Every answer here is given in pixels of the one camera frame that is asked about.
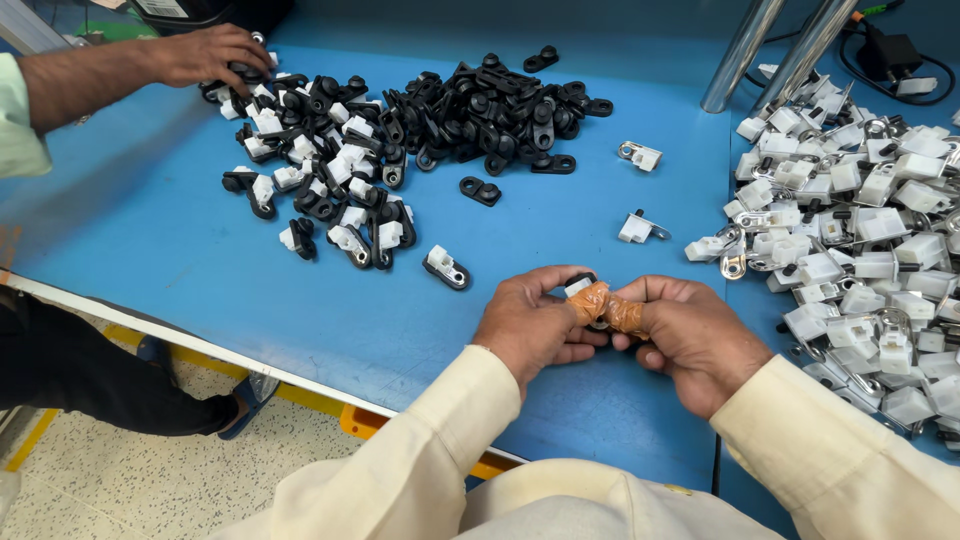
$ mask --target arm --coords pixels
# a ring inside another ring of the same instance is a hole
[[[960,469],[915,450],[773,353],[705,285],[646,276],[617,294],[649,302],[637,361],[673,377],[804,539],[949,538]],[[616,335],[614,347],[630,340]]]
[[[473,344],[406,411],[352,457],[308,465],[280,483],[269,538],[455,536],[464,478],[519,414],[527,382],[542,367],[586,359],[607,341],[574,329],[573,308],[543,296],[587,271],[550,266],[501,283]],[[257,524],[266,527],[265,518],[217,538],[267,537],[253,531]]]
[[[228,69],[239,61],[270,77],[270,56],[250,33],[221,25],[181,36],[135,39],[17,59],[30,96],[30,126],[44,135],[150,83],[220,79],[249,90]]]

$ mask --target cream shirt sleeve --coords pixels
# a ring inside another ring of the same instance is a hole
[[[469,345],[356,454],[296,471],[277,486],[272,510],[214,538],[452,538],[464,478],[519,412],[514,376]]]
[[[782,356],[710,423],[804,540],[960,535],[960,468],[917,451]]]
[[[11,54],[0,54],[0,178],[37,176],[53,163],[47,145],[30,127],[27,84]]]

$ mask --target pile of switches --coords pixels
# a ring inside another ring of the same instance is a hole
[[[812,377],[905,435],[935,421],[960,451],[960,137],[877,116],[815,72],[792,105],[747,118],[723,230],[685,248],[789,292]]]
[[[276,63],[276,55],[271,55]],[[556,49],[544,47],[524,62],[524,70],[539,71],[559,58]],[[492,176],[515,161],[534,173],[569,174],[576,169],[575,158],[547,154],[555,138],[574,138],[580,120],[613,111],[611,101],[587,96],[581,82],[544,85],[510,71],[493,53],[476,68],[460,62],[446,81],[424,71],[404,91],[384,91],[383,101],[368,101],[369,89],[359,76],[345,85],[332,77],[310,81],[290,73],[277,73],[268,81],[246,65],[230,68],[248,85],[250,97],[241,97],[221,81],[200,84],[201,94],[220,104],[226,119],[252,121],[236,133],[252,162],[279,159],[288,166],[272,177],[236,167],[224,173],[224,188],[246,193],[254,215],[268,220],[276,216],[275,190],[295,193],[294,208],[325,222],[327,242],[358,268],[386,270],[393,265],[394,248],[417,241],[411,208],[374,185],[400,188],[408,155],[416,156],[422,171],[446,157],[458,162],[483,157]],[[461,183],[461,191],[487,206],[500,195],[494,184],[479,180]],[[292,219],[279,239],[290,251],[311,259],[317,254],[313,232],[308,217]],[[469,272],[440,246],[423,265],[454,289],[468,285]]]

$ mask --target leg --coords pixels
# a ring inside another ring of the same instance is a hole
[[[79,410],[125,430],[211,434],[237,416],[232,396],[197,400],[164,371],[120,349],[80,317],[27,297],[27,328],[0,335],[0,370],[12,405]]]

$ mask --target workbench surface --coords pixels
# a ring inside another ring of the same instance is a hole
[[[368,31],[390,42],[382,28]],[[542,46],[530,46],[529,38],[466,37],[446,49],[424,48],[420,41],[380,47],[379,53],[336,46],[351,39],[362,41],[341,26],[288,17],[268,48],[278,52],[283,71],[340,81],[358,74],[374,98],[381,89],[402,89],[424,70],[446,78],[457,61],[476,65],[490,51],[516,70]],[[544,264],[584,264],[613,286],[651,273],[706,282],[775,351],[782,350],[784,338],[773,327],[780,311],[792,308],[788,295],[771,301],[764,276],[727,284],[715,264],[690,263],[683,252],[726,223],[721,207],[730,200],[731,163],[749,150],[738,135],[732,140],[732,126],[756,92],[740,88],[733,115],[707,114],[698,105],[702,84],[663,84],[652,82],[646,70],[625,70],[625,60],[644,58],[610,54],[617,42],[567,37],[554,43],[561,62],[537,75],[546,83],[583,81],[591,97],[614,102],[612,116],[588,117],[576,139],[558,140],[551,151],[573,155],[575,173],[536,175],[515,163],[490,179],[482,160],[445,160],[429,173],[411,161],[397,194],[412,207],[419,238],[413,248],[394,251],[391,271],[355,269],[326,244],[325,224],[315,236],[316,260],[287,251],[277,235],[298,216],[293,194],[275,195],[277,218],[265,222],[253,216],[245,197],[220,183],[222,173],[237,165],[270,174],[285,163],[250,163],[233,138],[240,120],[225,120],[193,88],[163,86],[144,88],[81,127],[50,134],[50,175],[0,183],[0,223],[22,230],[12,270],[397,411],[469,343],[497,283]],[[675,69],[698,70],[702,81],[725,46],[674,43],[669,54],[687,58]],[[771,58],[764,61],[777,62],[783,49],[766,54]],[[841,83],[850,79],[830,58],[821,71],[836,73]],[[949,122],[951,105],[905,111],[856,86],[853,96],[872,110],[870,102],[877,101],[881,113],[902,112],[914,124]],[[955,99],[948,101],[956,107]],[[662,151],[660,167],[642,173],[619,159],[616,149],[624,140]],[[459,192],[467,175],[501,188],[494,208]],[[618,240],[627,213],[637,208],[673,239],[651,237],[643,245]],[[447,288],[421,266],[436,244],[470,271],[466,291]],[[632,355],[608,349],[588,362],[546,369],[527,396],[496,448],[528,459],[594,459],[642,478],[709,491],[713,431],[681,407],[669,379],[642,370]],[[948,456],[927,442],[925,451]],[[726,499],[781,534],[795,534],[786,513],[728,457],[723,474]]]

